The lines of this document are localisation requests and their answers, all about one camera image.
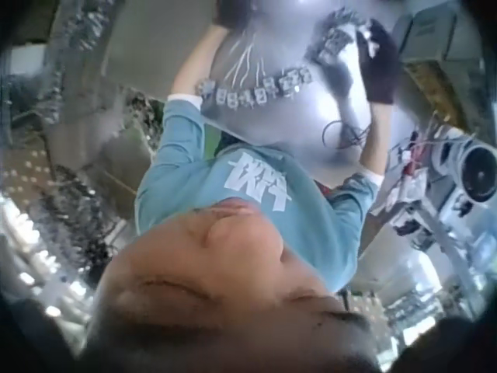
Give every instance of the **white cuff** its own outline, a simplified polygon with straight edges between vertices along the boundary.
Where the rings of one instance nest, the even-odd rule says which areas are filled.
[[[173,95],[169,95],[169,101],[188,101],[192,105],[194,105],[198,110],[202,107],[203,99],[200,96],[195,95],[185,95],[182,93],[175,93]]]
[[[383,182],[385,180],[385,176],[378,175],[377,173],[374,173],[373,171],[370,171],[369,169],[365,169],[363,166],[360,167],[358,173],[379,187],[381,187],[381,185],[383,184]]]

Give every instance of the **man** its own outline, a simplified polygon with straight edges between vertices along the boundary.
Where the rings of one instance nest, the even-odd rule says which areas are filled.
[[[247,2],[218,2],[165,106],[162,143],[136,201],[141,237],[108,266],[81,362],[88,371],[378,371],[367,322],[333,293],[356,270],[388,157],[393,41],[360,37],[373,123],[363,171],[326,200],[289,155],[238,143],[203,160],[196,84]]]

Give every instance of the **hand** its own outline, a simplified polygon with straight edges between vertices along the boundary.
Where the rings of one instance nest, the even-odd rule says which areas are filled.
[[[392,105],[401,74],[398,49],[387,30],[375,19],[372,23],[371,41],[380,46],[374,58],[370,57],[368,43],[363,34],[357,33],[360,68],[366,96],[370,103]]]
[[[252,14],[252,0],[217,0],[214,23],[229,30],[244,30]]]

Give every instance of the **light blue shirt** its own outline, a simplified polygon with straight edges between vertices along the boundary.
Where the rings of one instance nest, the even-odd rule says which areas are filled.
[[[161,145],[137,195],[139,234],[174,214],[240,197],[259,205],[330,291],[347,285],[378,186],[356,174],[326,199],[292,156],[247,144],[206,161],[204,121],[190,102],[166,104]]]

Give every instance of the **person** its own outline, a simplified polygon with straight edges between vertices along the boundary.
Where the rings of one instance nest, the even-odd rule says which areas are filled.
[[[373,123],[363,169],[326,198],[290,155],[242,142],[203,159],[198,82],[244,1],[217,17],[174,81],[158,154],[136,199],[141,237],[106,268],[84,371],[379,371],[361,315],[334,297],[354,275],[364,219],[382,183],[394,91],[394,42],[374,21],[359,37]]]

